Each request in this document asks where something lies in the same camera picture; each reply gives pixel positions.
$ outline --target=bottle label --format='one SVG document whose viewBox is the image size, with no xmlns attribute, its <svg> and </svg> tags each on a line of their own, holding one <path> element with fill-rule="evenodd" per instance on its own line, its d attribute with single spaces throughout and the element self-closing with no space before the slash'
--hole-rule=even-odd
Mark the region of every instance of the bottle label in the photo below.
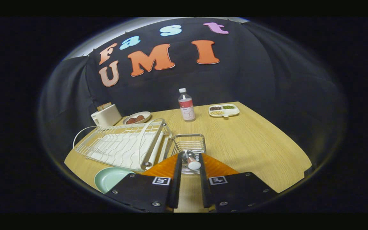
<svg viewBox="0 0 368 230">
<path fill-rule="evenodd" d="M 184 120 L 192 120 L 195 118 L 196 114 L 194 113 L 193 100 L 189 100 L 186 102 L 179 102 L 181 114 L 183 115 Z"/>
</svg>

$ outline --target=orange letter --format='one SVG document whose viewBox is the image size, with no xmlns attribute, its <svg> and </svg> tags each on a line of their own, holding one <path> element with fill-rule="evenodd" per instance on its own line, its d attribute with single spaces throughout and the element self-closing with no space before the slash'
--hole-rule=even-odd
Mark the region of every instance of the orange letter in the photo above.
<svg viewBox="0 0 368 230">
<path fill-rule="evenodd" d="M 109 58 L 108 54 L 111 54 L 113 52 L 113 47 L 115 47 L 117 43 L 113 43 L 111 46 L 104 49 L 102 52 L 100 52 L 100 62 L 99 65 L 107 61 Z"/>
<path fill-rule="evenodd" d="M 110 63 L 110 68 L 111 71 L 113 72 L 113 79 L 109 80 L 108 76 L 107 76 L 107 67 L 102 68 L 99 71 L 100 77 L 102 78 L 102 83 L 107 86 L 107 87 L 111 87 L 114 86 L 117 81 L 119 80 L 119 72 L 117 70 L 117 64 L 119 61 L 113 61 L 112 63 Z"/>
<path fill-rule="evenodd" d="M 132 60 L 133 66 L 133 72 L 131 73 L 131 76 L 136 77 L 144 73 L 144 70 L 140 68 L 140 65 L 150 72 L 152 70 L 154 61 L 157 62 L 156 66 L 154 67 L 155 70 L 164 70 L 174 67 L 175 64 L 171 62 L 168 55 L 169 47 L 170 44 L 161 44 L 155 46 L 151 51 L 150 56 L 145 55 L 142 51 L 136 51 L 129 54 L 127 57 Z"/>
<path fill-rule="evenodd" d="M 198 55 L 200 56 L 197 60 L 198 64 L 217 64 L 219 62 L 219 59 L 214 56 L 214 51 L 212 51 L 213 41 L 198 40 L 192 41 L 191 44 L 197 46 Z"/>
</svg>

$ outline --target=toaster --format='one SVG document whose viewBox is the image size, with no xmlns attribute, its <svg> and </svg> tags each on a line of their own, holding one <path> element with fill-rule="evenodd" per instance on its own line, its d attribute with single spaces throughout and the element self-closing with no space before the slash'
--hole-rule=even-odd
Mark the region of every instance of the toaster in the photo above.
<svg viewBox="0 0 368 230">
<path fill-rule="evenodd" d="M 121 120 L 121 115 L 116 108 L 116 105 L 111 105 L 101 111 L 96 111 L 91 115 L 97 126 L 109 127 L 115 125 Z"/>
</svg>

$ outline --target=white dish drying rack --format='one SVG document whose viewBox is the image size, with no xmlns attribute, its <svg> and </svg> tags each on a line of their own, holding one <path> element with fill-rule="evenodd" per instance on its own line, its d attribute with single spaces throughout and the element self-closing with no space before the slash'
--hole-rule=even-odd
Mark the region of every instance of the white dish drying rack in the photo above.
<svg viewBox="0 0 368 230">
<path fill-rule="evenodd" d="M 98 127 L 75 150 L 107 165 L 144 172 L 154 165 L 163 138 L 159 161 L 166 158 L 171 137 L 165 120 L 159 118 L 144 124 Z"/>
</svg>

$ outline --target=white compartment tray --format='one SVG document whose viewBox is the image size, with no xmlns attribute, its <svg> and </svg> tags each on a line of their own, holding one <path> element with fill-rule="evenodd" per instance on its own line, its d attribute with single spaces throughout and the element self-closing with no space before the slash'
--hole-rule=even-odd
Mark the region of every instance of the white compartment tray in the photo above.
<svg viewBox="0 0 368 230">
<path fill-rule="evenodd" d="M 234 109 L 224 109 L 223 106 L 233 106 Z M 221 109 L 220 110 L 210 110 L 211 107 L 221 107 Z M 213 106 L 208 107 L 208 113 L 212 117 L 229 117 L 229 116 L 235 116 L 239 114 L 239 109 L 234 104 L 213 105 Z"/>
</svg>

